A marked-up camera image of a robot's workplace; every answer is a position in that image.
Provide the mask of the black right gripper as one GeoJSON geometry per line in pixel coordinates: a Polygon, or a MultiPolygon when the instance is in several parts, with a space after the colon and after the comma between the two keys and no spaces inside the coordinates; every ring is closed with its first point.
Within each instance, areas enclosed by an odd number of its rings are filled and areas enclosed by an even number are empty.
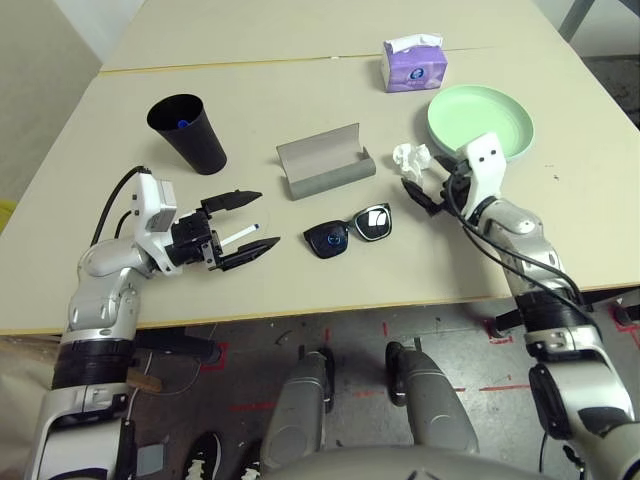
{"type": "MultiPolygon", "coordinates": [[[[471,171],[463,170],[462,172],[457,172],[458,160],[446,155],[436,155],[434,159],[450,174],[442,184],[440,192],[444,209],[452,216],[457,216],[462,213],[467,203],[471,185],[471,171]]],[[[433,217],[442,210],[442,205],[433,201],[417,183],[406,178],[402,178],[401,183],[409,197],[422,207],[429,216],[433,217]]]]}

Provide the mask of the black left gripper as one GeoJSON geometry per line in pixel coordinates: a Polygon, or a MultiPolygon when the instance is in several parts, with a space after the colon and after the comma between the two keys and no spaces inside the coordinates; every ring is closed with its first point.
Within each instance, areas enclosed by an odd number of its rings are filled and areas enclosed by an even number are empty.
{"type": "Polygon", "coordinates": [[[202,210],[183,216],[171,225],[171,244],[167,246],[171,262],[176,267],[203,263],[209,270],[227,271],[265,254],[280,241],[280,237],[256,240],[240,246],[232,254],[221,256],[217,233],[209,225],[209,215],[214,212],[243,207],[261,196],[261,192],[235,190],[202,200],[202,210]]]}

